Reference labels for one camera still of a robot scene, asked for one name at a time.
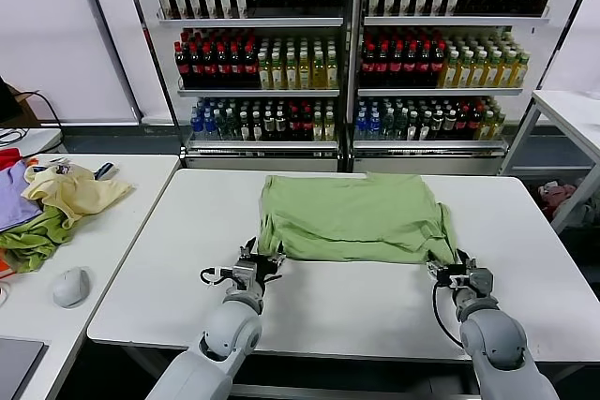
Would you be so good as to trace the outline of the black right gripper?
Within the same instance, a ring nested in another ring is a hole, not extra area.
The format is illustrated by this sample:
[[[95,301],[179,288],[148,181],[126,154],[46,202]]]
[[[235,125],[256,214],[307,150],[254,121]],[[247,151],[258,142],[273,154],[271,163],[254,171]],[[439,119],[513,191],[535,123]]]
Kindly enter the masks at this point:
[[[442,265],[438,261],[426,263],[430,276],[443,288],[463,289],[471,284],[471,273],[477,267],[476,259],[457,249],[460,264]]]

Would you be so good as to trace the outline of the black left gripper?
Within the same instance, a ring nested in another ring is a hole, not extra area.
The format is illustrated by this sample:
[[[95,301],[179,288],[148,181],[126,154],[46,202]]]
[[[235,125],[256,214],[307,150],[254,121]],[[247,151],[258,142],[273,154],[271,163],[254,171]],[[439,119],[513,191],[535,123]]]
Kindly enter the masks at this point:
[[[240,247],[240,260],[250,260],[256,265],[255,280],[259,285],[265,285],[270,281],[281,278],[278,272],[280,265],[286,259],[286,255],[277,252],[273,257],[259,255],[255,251],[257,237],[250,238],[244,245]]]

